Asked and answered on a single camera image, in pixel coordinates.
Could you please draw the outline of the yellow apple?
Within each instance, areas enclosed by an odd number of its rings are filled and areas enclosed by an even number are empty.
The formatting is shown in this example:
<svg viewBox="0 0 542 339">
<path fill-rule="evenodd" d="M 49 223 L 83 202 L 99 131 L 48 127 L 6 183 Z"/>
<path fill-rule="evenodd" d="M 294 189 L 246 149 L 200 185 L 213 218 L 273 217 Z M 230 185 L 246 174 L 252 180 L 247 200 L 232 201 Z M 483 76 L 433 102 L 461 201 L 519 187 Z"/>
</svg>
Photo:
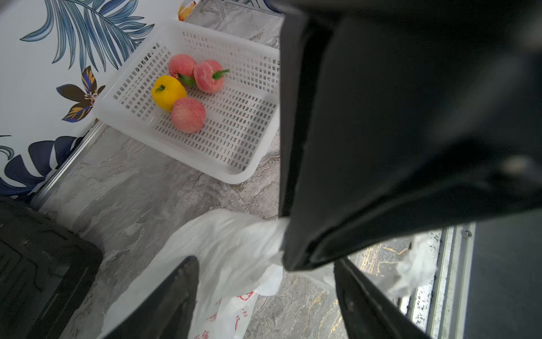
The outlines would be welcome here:
<svg viewBox="0 0 542 339">
<path fill-rule="evenodd" d="M 156 80 L 151 90 L 151 96 L 158 107 L 166 112 L 171 112 L 174 103 L 187 97 L 187 92 L 176 78 L 164 75 Z"/>
</svg>

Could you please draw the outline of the pink peach front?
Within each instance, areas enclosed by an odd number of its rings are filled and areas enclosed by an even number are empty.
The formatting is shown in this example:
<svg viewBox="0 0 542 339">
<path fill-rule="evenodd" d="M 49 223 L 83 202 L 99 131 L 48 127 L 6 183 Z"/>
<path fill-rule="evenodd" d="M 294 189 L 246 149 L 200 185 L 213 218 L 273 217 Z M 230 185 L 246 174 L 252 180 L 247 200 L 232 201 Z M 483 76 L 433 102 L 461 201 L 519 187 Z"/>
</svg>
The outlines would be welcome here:
<svg viewBox="0 0 542 339">
<path fill-rule="evenodd" d="M 179 131 L 195 133 L 205 125 L 206 109 L 199 100 L 184 97 L 174 103 L 171 118 Z"/>
</svg>

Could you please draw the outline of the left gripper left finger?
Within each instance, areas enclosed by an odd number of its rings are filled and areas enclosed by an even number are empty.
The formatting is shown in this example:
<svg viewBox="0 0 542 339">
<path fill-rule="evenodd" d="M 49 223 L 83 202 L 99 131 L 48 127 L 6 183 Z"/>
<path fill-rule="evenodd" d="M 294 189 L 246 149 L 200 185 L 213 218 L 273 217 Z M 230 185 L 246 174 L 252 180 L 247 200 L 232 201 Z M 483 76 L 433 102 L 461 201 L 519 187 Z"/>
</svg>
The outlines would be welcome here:
<svg viewBox="0 0 542 339">
<path fill-rule="evenodd" d="M 187 338 L 196 307 L 199 262 L 185 258 L 107 338 Z"/>
</svg>

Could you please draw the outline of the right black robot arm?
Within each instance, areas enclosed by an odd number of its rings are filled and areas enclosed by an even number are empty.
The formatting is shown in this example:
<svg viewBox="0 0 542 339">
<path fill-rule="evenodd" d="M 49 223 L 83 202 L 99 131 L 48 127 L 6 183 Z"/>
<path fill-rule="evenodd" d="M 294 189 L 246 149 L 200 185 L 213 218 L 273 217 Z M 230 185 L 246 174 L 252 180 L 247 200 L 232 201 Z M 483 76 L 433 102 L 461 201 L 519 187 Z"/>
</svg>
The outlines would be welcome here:
<svg viewBox="0 0 542 339">
<path fill-rule="evenodd" d="M 540 1 L 272 1 L 288 271 L 541 207 Z"/>
</svg>

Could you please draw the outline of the pink peach with leaf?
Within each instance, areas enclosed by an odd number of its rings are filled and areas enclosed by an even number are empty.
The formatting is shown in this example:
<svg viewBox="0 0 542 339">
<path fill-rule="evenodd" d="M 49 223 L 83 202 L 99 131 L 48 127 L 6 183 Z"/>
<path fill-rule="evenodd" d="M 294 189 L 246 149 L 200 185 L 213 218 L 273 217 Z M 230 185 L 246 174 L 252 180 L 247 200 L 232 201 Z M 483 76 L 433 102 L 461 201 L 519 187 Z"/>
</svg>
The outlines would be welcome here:
<svg viewBox="0 0 542 339">
<path fill-rule="evenodd" d="M 220 92 L 224 86 L 224 77 L 229 69 L 212 59 L 204 60 L 196 65 L 193 71 L 196 85 L 205 93 Z"/>
</svg>

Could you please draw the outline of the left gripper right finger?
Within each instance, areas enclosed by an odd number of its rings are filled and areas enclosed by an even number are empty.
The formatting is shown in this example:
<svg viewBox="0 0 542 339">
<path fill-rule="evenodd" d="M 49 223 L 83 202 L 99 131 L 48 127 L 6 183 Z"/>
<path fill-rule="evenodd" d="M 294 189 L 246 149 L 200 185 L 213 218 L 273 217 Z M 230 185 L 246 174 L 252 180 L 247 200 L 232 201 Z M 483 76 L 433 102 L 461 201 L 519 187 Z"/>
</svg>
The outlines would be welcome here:
<svg viewBox="0 0 542 339">
<path fill-rule="evenodd" d="M 427 338 L 347 258 L 334 262 L 338 304 L 349 338 Z"/>
</svg>

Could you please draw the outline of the pink peach back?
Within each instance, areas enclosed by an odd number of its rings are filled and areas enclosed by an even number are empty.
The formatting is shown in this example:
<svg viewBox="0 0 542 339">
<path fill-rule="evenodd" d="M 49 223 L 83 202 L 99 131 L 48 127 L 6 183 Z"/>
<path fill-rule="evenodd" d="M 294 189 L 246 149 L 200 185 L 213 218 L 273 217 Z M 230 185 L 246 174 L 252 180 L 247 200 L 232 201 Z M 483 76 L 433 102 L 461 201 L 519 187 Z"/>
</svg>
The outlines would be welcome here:
<svg viewBox="0 0 542 339">
<path fill-rule="evenodd" d="M 193 87 L 196 85 L 193 75 L 196 66 L 197 62 L 193 57 L 184 54 L 174 55 L 169 60 L 169 75 L 177 79 L 185 87 Z"/>
</svg>

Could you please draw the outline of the white plastic bag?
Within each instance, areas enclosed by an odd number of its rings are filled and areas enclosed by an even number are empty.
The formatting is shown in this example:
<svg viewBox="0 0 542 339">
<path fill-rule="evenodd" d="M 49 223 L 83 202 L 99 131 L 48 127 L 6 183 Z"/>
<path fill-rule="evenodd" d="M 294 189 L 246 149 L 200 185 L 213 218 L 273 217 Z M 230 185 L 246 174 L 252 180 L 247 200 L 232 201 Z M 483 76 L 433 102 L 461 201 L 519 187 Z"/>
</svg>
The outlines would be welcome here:
<svg viewBox="0 0 542 339">
<path fill-rule="evenodd" d="M 242 338 L 258 296 L 277 293 L 282 281 L 281 246 L 288 218 L 264 220 L 245 213 L 212 210 L 177 230 L 148 267 L 107 311 L 107 338 L 187 257 L 199 262 L 196 307 L 187 338 Z M 429 239 L 417 235 L 409 254 L 389 278 L 368 278 L 393 303 L 426 284 L 436 266 Z M 303 277 L 337 297 L 334 264 Z"/>
</svg>

